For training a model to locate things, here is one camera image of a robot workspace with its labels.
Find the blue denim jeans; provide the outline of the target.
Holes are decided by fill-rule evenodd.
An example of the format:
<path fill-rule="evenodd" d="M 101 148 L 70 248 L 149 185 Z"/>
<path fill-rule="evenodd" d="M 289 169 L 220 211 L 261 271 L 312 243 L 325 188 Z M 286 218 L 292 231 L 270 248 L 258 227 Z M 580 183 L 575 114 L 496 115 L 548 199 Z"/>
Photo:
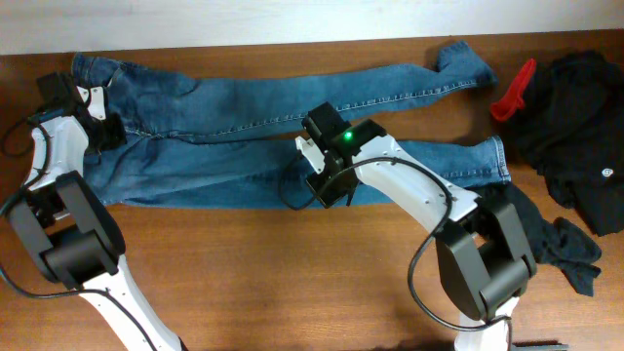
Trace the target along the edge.
<path fill-rule="evenodd" d="M 494 71 L 464 42 L 437 65 L 411 63 L 286 79 L 194 79 L 78 54 L 77 83 L 103 88 L 125 143 L 85 160 L 84 178 L 105 205 L 183 209 L 282 209 L 310 193 L 310 166 L 289 134 L 313 108 L 347 120 L 428 106 L 494 85 Z"/>

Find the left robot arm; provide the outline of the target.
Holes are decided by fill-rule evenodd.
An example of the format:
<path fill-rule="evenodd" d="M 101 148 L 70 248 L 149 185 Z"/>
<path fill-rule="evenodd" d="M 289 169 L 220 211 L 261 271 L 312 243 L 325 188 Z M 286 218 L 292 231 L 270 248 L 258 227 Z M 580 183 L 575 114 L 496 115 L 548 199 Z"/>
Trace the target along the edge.
<path fill-rule="evenodd" d="M 1 208 L 39 272 L 61 292 L 33 299 L 80 296 L 129 350 L 182 350 L 181 338 L 157 316 L 126 258 L 122 232 L 83 178 L 85 157 L 126 141 L 120 119 L 106 110 L 102 87 L 83 88 L 68 73 L 38 78 L 42 106 L 25 122 L 34 153 L 25 182 Z"/>

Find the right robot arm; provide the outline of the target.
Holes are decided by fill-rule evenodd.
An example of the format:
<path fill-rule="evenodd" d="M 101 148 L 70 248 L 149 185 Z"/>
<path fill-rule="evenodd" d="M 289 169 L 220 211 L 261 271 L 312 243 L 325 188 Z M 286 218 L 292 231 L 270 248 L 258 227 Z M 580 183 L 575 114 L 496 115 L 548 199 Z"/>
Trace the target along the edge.
<path fill-rule="evenodd" d="M 456 350 L 514 350 L 511 315 L 537 266 L 516 208 L 500 196 L 482 197 L 437 175 L 409 154 L 381 126 L 356 126 L 328 103 L 302 122 L 307 138 L 295 144 L 314 172 L 307 179 L 314 200 L 330 208 L 370 186 L 396 203 L 428 233 L 409 264 L 436 249 L 441 285 L 459 310 L 458 323 L 418 307 L 456 331 Z"/>

